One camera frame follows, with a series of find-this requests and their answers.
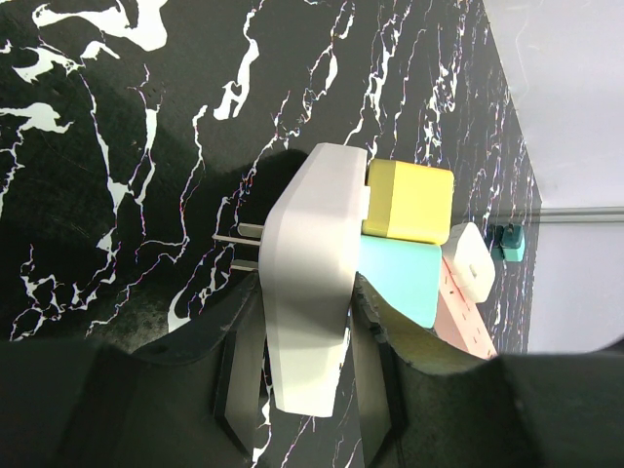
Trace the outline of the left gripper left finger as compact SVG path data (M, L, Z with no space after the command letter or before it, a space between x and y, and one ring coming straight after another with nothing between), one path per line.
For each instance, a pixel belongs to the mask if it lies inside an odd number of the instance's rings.
M265 325L258 276L134 352L94 339L1 346L5 467L249 467Z

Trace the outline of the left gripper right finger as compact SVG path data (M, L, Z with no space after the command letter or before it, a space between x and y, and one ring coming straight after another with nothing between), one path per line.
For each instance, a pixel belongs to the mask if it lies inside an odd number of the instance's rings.
M389 305L363 276L351 344L369 467L619 467L623 345L485 360Z

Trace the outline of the light teal USB-C charger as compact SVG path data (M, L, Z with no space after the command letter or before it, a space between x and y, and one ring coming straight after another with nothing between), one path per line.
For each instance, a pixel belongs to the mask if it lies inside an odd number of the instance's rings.
M358 272L390 306L426 329L437 314L441 268L437 245L361 237Z

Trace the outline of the dark teal dual USB charger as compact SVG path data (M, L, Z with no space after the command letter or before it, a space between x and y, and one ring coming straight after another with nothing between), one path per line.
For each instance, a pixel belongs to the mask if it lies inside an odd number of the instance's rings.
M521 262L525 255L525 231L520 224L492 225L489 228L490 254L494 260Z

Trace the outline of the white triangular socket adapter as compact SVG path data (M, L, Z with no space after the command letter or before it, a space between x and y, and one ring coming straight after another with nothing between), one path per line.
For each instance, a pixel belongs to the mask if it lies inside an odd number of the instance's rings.
M371 195L367 160L362 148L317 144L255 241L278 410L333 414Z

